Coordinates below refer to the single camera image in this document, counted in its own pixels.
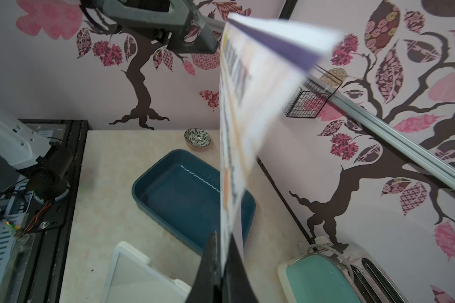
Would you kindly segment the clear acrylic menu holder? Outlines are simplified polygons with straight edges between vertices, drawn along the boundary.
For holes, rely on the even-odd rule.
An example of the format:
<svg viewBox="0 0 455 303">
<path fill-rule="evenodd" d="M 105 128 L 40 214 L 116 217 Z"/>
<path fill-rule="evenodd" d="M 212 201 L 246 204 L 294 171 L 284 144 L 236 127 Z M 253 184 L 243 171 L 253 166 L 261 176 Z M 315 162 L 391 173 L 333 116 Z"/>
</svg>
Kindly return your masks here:
<svg viewBox="0 0 455 303">
<path fill-rule="evenodd" d="M 147 255 L 121 241 L 111 256 L 101 302 L 185 302 L 191 286 L 150 263 Z"/>
</svg>

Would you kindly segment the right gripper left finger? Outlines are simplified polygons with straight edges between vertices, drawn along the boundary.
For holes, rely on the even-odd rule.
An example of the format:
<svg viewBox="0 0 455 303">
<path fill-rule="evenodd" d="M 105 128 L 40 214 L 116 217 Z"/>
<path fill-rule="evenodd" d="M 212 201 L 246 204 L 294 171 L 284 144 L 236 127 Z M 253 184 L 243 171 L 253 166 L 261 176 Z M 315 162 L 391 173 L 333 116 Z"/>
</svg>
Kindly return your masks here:
<svg viewBox="0 0 455 303">
<path fill-rule="evenodd" d="M 186 303 L 222 302 L 219 240 L 220 237 L 216 231 L 209 236 Z"/>
</svg>

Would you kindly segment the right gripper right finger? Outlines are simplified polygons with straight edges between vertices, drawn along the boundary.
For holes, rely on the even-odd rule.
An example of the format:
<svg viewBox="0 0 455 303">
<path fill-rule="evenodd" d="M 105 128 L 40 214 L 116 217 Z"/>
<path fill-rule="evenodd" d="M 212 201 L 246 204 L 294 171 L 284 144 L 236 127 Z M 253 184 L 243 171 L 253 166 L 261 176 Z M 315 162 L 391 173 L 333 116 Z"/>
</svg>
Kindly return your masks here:
<svg viewBox="0 0 455 303">
<path fill-rule="evenodd" d="M 222 301 L 226 303 L 256 303 L 234 236 L 231 236 L 227 261 L 222 277 Z"/>
</svg>

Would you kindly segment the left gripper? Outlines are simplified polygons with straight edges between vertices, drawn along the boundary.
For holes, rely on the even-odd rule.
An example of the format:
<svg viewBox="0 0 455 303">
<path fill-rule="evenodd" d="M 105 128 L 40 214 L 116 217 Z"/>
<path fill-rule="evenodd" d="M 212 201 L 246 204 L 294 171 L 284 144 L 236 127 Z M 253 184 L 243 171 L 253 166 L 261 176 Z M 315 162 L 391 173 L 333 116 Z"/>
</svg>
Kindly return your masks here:
<svg viewBox="0 0 455 303">
<path fill-rule="evenodd" d="M 185 54 L 213 54 L 219 46 L 212 20 L 193 1 L 81 1 L 80 9 L 100 34 L 132 30 Z"/>
</svg>

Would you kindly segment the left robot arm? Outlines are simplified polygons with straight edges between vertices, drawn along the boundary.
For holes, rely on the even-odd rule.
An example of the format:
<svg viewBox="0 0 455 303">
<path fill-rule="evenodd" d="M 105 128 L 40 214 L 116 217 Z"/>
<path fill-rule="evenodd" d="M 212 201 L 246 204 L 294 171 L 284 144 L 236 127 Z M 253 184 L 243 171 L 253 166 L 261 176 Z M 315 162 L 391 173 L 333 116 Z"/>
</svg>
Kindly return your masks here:
<svg viewBox="0 0 455 303">
<path fill-rule="evenodd" d="M 81 1 L 71 8 L 99 35 L 126 32 L 175 54 L 215 53 L 225 26 L 201 15 L 192 1 Z M 66 191 L 64 176 L 73 153 L 1 109 L 0 157 L 28 178 L 27 188 L 39 198 L 55 199 Z"/>
</svg>

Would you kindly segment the new menu sheet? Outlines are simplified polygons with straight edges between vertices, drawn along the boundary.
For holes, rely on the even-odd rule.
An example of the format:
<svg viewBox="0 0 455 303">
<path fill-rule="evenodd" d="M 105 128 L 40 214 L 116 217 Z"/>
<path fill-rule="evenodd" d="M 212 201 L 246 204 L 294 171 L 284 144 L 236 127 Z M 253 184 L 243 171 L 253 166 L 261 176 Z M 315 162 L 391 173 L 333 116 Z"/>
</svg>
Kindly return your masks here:
<svg viewBox="0 0 455 303">
<path fill-rule="evenodd" d="M 220 260 L 228 259 L 246 180 L 274 120 L 343 34 L 293 20 L 228 16 L 220 48 Z"/>
</svg>

